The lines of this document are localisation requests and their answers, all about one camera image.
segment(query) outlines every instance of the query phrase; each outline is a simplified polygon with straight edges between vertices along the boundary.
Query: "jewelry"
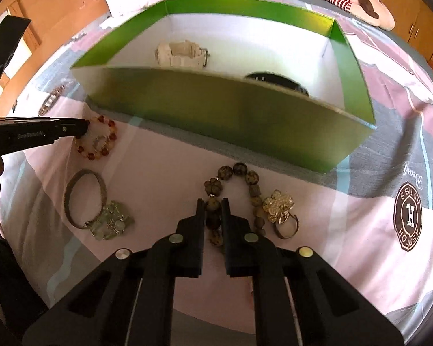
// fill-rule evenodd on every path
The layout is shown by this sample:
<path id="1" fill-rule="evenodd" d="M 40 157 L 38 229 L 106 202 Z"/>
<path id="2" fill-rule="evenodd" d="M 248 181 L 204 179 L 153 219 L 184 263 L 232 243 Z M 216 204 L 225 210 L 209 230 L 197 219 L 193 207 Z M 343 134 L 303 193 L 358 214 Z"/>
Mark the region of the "jewelry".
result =
<path id="1" fill-rule="evenodd" d="M 37 113 L 39 117 L 44 116 L 51 108 L 53 108 L 53 105 L 58 101 L 59 97 L 63 93 L 64 88 L 65 87 L 62 84 L 50 92 Z"/>
<path id="2" fill-rule="evenodd" d="M 271 196 L 263 201 L 263 210 L 268 214 L 268 220 L 273 223 L 274 231 L 279 238 L 289 239 L 298 232 L 298 218 L 290 213 L 294 204 L 292 196 L 279 190 L 274 190 Z M 296 227 L 288 222 L 290 218 L 296 222 Z"/>
<path id="3" fill-rule="evenodd" d="M 75 184 L 79 181 L 80 178 L 87 174 L 93 174 L 96 177 L 96 180 L 98 181 L 100 185 L 100 191 L 101 191 L 101 210 L 98 212 L 95 218 L 93 218 L 90 221 L 87 221 L 84 226 L 77 225 L 72 216 L 70 215 L 69 210 L 69 203 L 70 203 L 70 194 L 72 194 L 72 190 L 74 190 Z M 106 190 L 106 184 L 103 181 L 103 178 L 100 174 L 94 172 L 90 169 L 82 169 L 81 171 L 77 172 L 74 177 L 69 181 L 66 187 L 66 191 L 64 193 L 64 213 L 66 214 L 66 218 L 69 221 L 69 223 L 76 227 L 77 229 L 90 229 L 91 225 L 96 221 L 96 219 L 101 215 L 103 207 L 106 205 L 107 201 L 107 190 Z"/>
<path id="4" fill-rule="evenodd" d="M 82 157 L 88 158 L 88 160 L 100 159 L 103 156 L 109 155 L 110 150 L 114 147 L 114 142 L 117 139 L 117 127 L 113 120 L 107 119 L 104 116 L 93 117 L 89 122 L 104 123 L 109 127 L 109 135 L 98 135 L 93 140 L 93 151 L 84 147 L 81 144 L 81 140 L 76 138 L 75 144 L 77 147 L 77 152 L 79 152 Z"/>
<path id="5" fill-rule="evenodd" d="M 93 174 L 96 177 L 100 185 L 102 206 L 95 218 L 87 221 L 84 226 L 79 226 L 74 222 L 72 216 L 70 215 L 70 194 L 72 194 L 72 190 L 74 189 L 77 181 L 86 174 Z M 123 234 L 125 229 L 134 223 L 134 220 L 127 215 L 126 207 L 122 203 L 111 201 L 111 203 L 106 206 L 106 200 L 106 185 L 101 175 L 90 169 L 82 169 L 69 181 L 64 194 L 64 212 L 66 214 L 67 220 L 77 229 L 89 229 L 91 231 L 91 235 L 93 235 L 96 240 L 109 240 Z"/>
<path id="6" fill-rule="evenodd" d="M 102 208 L 101 214 L 91 226 L 91 235 L 96 240 L 112 239 L 123 234 L 125 229 L 133 223 L 133 219 L 126 215 L 126 207 L 112 201 Z"/>
<path id="7" fill-rule="evenodd" d="M 161 67 L 202 69 L 207 66 L 209 51 L 186 40 L 181 43 L 160 43 L 155 52 Z"/>
<path id="8" fill-rule="evenodd" d="M 223 191 L 223 184 L 220 180 L 228 181 L 231 179 L 232 175 L 244 177 L 247 185 L 248 192 L 250 195 L 250 203 L 253 206 L 253 215 L 255 220 L 253 221 L 253 226 L 255 232 L 258 235 L 265 236 L 266 231 L 264 227 L 264 217 L 265 212 L 268 214 L 268 219 L 271 222 L 279 221 L 280 223 L 285 223 L 289 217 L 293 217 L 297 221 L 296 230 L 292 232 L 290 223 L 283 227 L 283 233 L 275 229 L 276 234 L 283 239 L 293 237 L 298 231 L 298 218 L 297 216 L 292 216 L 289 211 L 294 205 L 293 199 L 289 195 L 284 195 L 280 191 L 276 190 L 271 197 L 266 198 L 264 201 L 261 199 L 261 191 L 258 185 L 260 180 L 257 172 L 253 170 L 248 170 L 247 165 L 242 162 L 234 164 L 231 168 L 230 166 L 222 166 L 218 169 L 218 174 L 216 177 L 211 178 L 204 182 L 204 187 L 209 199 L 206 203 L 206 226 L 210 229 L 210 242 L 215 246 L 223 245 L 223 238 L 220 232 L 221 226 L 221 204 L 217 199 Z"/>

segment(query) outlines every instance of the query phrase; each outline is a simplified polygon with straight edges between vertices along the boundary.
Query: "red beaded bracelet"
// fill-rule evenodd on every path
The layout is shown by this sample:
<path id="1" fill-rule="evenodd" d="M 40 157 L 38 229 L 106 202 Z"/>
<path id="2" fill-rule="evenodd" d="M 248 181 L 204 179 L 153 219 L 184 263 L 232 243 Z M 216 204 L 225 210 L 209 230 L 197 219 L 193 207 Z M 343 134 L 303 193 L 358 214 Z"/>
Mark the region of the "red beaded bracelet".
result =
<path id="1" fill-rule="evenodd" d="M 109 135 L 99 135 L 95 138 L 93 141 L 93 152 L 90 152 L 81 145 L 79 139 L 75 139 L 77 152 L 79 152 L 82 157 L 88 158 L 88 160 L 100 159 L 103 156 L 109 155 L 109 151 L 114 147 L 114 142 L 117 139 L 117 127 L 113 120 L 107 119 L 104 116 L 93 117 L 89 122 L 105 123 L 109 126 Z"/>

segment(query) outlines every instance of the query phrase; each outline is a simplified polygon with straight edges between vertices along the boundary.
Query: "printed logo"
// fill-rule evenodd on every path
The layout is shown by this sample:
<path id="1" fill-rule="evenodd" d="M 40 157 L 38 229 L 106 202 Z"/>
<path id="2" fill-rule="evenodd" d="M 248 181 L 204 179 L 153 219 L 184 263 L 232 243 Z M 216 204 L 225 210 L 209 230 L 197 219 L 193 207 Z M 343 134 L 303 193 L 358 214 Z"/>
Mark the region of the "printed logo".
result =
<path id="1" fill-rule="evenodd" d="M 45 136 L 45 134 L 42 131 L 37 131 L 35 133 L 18 134 L 17 138 L 18 139 L 33 138 L 34 136 Z"/>
<path id="2" fill-rule="evenodd" d="M 421 233 L 421 202 L 417 189 L 409 182 L 404 183 L 397 193 L 393 225 L 401 248 L 412 250 Z"/>
<path id="3" fill-rule="evenodd" d="M 409 162 L 407 162 L 407 161 L 404 162 L 404 173 L 403 173 L 403 175 L 404 176 L 411 176 L 412 178 L 414 178 L 416 180 L 416 187 L 419 190 L 423 189 L 423 185 L 421 183 L 421 181 L 423 181 L 423 177 L 420 174 L 418 174 L 415 170 L 412 170 L 409 167 Z"/>

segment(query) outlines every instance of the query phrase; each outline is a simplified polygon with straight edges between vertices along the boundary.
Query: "gold brooch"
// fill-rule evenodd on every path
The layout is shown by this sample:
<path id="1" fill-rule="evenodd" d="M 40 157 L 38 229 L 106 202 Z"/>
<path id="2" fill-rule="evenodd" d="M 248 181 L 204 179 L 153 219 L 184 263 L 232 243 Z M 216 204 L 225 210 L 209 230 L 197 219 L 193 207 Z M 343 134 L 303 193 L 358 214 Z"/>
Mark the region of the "gold brooch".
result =
<path id="1" fill-rule="evenodd" d="M 289 212 L 294 204 L 292 196 L 274 190 L 273 194 L 264 200 L 263 210 L 268 214 L 270 222 L 283 224 L 291 216 Z"/>

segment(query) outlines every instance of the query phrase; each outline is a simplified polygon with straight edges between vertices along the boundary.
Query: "circular emblem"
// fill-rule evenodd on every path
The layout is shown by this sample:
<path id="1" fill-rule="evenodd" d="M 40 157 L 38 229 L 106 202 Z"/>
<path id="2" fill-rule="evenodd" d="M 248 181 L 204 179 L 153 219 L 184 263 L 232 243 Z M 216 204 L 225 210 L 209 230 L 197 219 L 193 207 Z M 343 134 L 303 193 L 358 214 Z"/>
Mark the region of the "circular emblem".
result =
<path id="1" fill-rule="evenodd" d="M 403 183 L 394 203 L 393 225 L 401 248 L 410 251 L 421 233 L 421 202 L 416 188 Z"/>

